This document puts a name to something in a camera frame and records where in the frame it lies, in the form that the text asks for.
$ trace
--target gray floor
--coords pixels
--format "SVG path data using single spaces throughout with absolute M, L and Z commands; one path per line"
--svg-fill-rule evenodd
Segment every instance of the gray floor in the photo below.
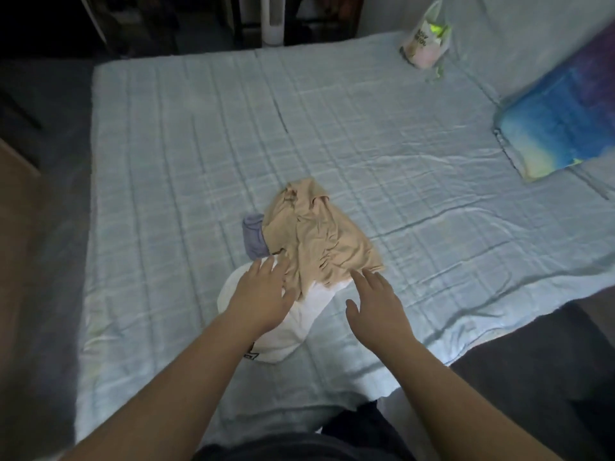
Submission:
M 0 115 L 0 136 L 36 160 L 44 175 L 40 236 L 21 313 L 11 407 L 0 425 L 2 459 L 30 460 L 73 440 L 93 66 L 94 61 L 0 64 L 0 84 L 44 126 L 34 131 L 10 112 Z M 614 297 L 607 292 L 583 302 L 589 316 L 579 307 L 566 307 L 540 318 L 471 351 L 453 368 L 566 458 L 604 458 L 568 400 L 583 397 L 615 372 L 615 350 L 589 318 L 615 337 Z

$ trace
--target beige garment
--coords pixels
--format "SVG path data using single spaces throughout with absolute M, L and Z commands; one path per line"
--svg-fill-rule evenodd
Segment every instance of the beige garment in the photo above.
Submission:
M 263 219 L 269 252 L 286 251 L 286 287 L 299 299 L 317 281 L 325 286 L 350 278 L 349 270 L 380 271 L 382 259 L 370 240 L 313 178 L 288 183 Z

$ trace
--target person's right arm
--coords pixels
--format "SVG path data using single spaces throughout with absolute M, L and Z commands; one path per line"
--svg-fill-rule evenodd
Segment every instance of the person's right arm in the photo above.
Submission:
M 351 273 L 360 309 L 346 301 L 350 328 L 393 373 L 442 459 L 560 459 L 414 338 L 402 303 L 382 275 Z

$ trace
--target tie-dye pillow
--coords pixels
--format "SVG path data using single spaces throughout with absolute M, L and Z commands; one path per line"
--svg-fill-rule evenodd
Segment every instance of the tie-dye pillow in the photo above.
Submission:
M 615 22 L 496 118 L 532 181 L 615 148 Z

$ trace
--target finger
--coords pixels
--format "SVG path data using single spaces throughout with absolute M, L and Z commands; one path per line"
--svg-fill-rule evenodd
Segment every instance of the finger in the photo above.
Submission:
M 274 262 L 274 257 L 270 255 L 269 257 L 267 257 L 267 260 L 263 262 L 261 269 L 258 271 L 258 273 L 262 275 L 267 275 L 268 273 L 271 273 L 273 262 Z
M 351 270 L 350 276 L 354 280 L 355 286 L 357 286 L 359 298 L 363 299 L 365 296 L 365 293 L 367 293 L 369 290 L 372 289 L 370 287 L 370 284 L 367 283 L 367 280 L 365 279 L 365 277 L 356 270 Z
M 246 271 L 246 274 L 250 277 L 253 277 L 254 275 L 258 273 L 258 269 L 260 268 L 261 268 L 261 259 L 257 259 L 254 262 L 252 262 L 252 265 L 250 265 L 250 268 L 248 269 L 248 271 Z
M 376 278 L 376 275 L 368 269 L 363 269 L 362 273 L 372 289 L 382 289 L 382 283 L 380 283 L 380 281 Z
M 293 287 L 288 288 L 286 292 L 284 293 L 284 295 L 282 296 L 282 309 L 284 309 L 286 313 L 288 313 L 290 308 L 293 307 L 296 297 L 297 297 L 297 293 L 296 293 L 295 288 Z
M 357 303 L 351 299 L 346 300 L 346 319 L 348 320 L 348 325 L 350 325 L 352 329 L 353 324 L 358 319 L 358 307 Z
M 390 285 L 390 283 L 387 281 L 386 278 L 384 278 L 382 275 L 380 275 L 380 272 L 377 271 L 376 273 L 374 273 L 374 275 L 376 276 L 376 278 L 378 279 L 378 281 L 380 281 L 380 284 L 382 285 L 382 287 L 384 289 L 389 289 L 391 291 L 393 291 L 393 287 Z
M 277 256 L 277 264 L 273 267 L 273 274 L 279 275 L 283 277 L 286 274 L 286 270 L 288 269 L 289 264 L 288 257 L 286 254 L 280 254 Z

